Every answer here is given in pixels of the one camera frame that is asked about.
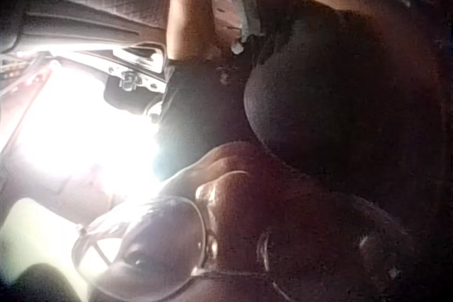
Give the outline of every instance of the man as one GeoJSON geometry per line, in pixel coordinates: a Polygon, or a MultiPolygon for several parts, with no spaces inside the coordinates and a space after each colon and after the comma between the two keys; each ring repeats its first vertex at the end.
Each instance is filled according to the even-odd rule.
{"type": "Polygon", "coordinates": [[[74,263],[99,289],[133,301],[370,301],[413,285],[442,182],[435,34],[414,0],[313,1],[284,0],[247,74],[247,59],[219,59],[210,0],[171,0],[157,162],[170,179],[82,233],[74,263]],[[378,201],[404,227],[332,191],[378,201]],[[105,238],[120,249],[109,260],[94,248],[108,270],[90,277],[81,264],[105,238]]]}

